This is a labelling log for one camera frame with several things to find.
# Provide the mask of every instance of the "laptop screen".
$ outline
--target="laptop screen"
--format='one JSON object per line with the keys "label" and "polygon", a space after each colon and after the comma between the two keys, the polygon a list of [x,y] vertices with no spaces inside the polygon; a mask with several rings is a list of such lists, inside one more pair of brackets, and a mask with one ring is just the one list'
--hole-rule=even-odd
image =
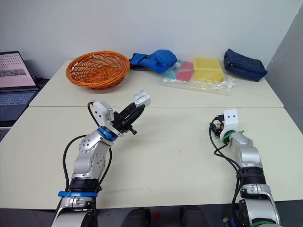
{"label": "laptop screen", "polygon": [[35,86],[19,52],[0,53],[0,88]]}

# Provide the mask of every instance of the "laptop keyboard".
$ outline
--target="laptop keyboard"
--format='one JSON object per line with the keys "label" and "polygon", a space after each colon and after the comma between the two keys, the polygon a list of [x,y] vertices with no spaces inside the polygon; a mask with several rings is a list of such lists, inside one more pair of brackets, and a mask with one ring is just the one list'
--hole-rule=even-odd
{"label": "laptop keyboard", "polygon": [[1,94],[0,105],[25,105],[34,93]]}
{"label": "laptop keyboard", "polygon": [[4,138],[9,129],[0,129],[0,141]]}

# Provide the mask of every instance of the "pink sponge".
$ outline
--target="pink sponge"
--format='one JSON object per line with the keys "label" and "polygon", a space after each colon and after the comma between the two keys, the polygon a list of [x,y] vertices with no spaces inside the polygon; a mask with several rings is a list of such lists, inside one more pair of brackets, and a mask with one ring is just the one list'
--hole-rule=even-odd
{"label": "pink sponge", "polygon": [[194,73],[194,64],[189,61],[184,61],[177,71],[177,79],[182,81],[190,81]]}

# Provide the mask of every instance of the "green band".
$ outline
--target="green band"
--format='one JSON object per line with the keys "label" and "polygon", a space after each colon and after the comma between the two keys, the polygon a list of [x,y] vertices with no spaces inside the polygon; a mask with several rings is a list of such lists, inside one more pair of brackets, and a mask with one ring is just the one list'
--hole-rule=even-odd
{"label": "green band", "polygon": [[274,224],[274,223],[273,223],[273,222],[270,222],[270,221],[257,221],[257,222],[255,222],[254,224],[252,224],[251,227],[260,226],[260,225],[263,225],[263,224]]}
{"label": "green band", "polygon": [[222,138],[223,143],[224,143],[224,140],[225,140],[226,138],[230,137],[230,136],[231,136],[232,134],[234,134],[234,133],[235,133],[235,131],[232,131],[231,133],[228,133],[227,135],[225,135],[225,136]]}

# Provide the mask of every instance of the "dark blue bag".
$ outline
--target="dark blue bag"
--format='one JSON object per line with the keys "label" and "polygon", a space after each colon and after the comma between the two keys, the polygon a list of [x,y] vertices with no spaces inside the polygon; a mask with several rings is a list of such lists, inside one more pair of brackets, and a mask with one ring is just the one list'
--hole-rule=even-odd
{"label": "dark blue bag", "polygon": [[227,71],[258,82],[267,74],[260,60],[245,57],[231,49],[224,55],[224,67]]}

